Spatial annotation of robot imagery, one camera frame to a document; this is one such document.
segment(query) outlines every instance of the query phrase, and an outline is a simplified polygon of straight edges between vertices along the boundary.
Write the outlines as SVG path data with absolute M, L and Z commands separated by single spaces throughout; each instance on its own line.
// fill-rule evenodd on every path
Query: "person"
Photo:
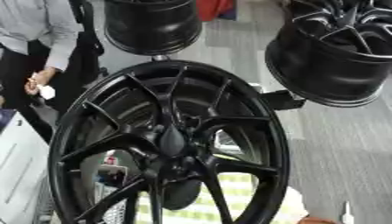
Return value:
M 46 102 L 62 116 L 82 92 L 78 33 L 67 0 L 0 1 L 0 83 L 5 109 L 16 109 L 49 142 L 53 129 L 31 107 L 38 85 L 56 97 Z

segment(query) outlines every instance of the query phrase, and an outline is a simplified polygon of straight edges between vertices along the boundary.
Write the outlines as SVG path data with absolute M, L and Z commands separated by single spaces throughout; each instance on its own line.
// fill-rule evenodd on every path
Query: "human hand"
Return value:
M 36 95 L 39 92 L 38 85 L 46 86 L 55 74 L 54 67 L 47 67 L 39 73 L 34 73 L 24 85 L 24 90 L 28 95 Z

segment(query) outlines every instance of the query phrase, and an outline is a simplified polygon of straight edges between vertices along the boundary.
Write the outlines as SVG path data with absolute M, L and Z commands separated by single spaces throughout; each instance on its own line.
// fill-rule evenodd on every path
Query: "hanging wheel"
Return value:
M 377 1 L 292 0 L 266 51 L 290 91 L 334 107 L 372 102 L 392 69 L 392 10 Z

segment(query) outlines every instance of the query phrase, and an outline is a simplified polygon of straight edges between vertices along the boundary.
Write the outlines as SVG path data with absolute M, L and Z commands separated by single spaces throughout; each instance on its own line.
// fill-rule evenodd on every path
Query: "red object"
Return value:
M 196 2 L 202 21 L 211 21 L 233 8 L 233 0 L 197 0 Z

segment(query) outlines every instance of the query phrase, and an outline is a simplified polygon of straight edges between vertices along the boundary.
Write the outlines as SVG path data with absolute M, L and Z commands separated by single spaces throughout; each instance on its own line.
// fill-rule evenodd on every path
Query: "center bore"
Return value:
M 166 156 L 174 157 L 186 147 L 186 140 L 174 124 L 170 124 L 160 138 L 159 147 Z

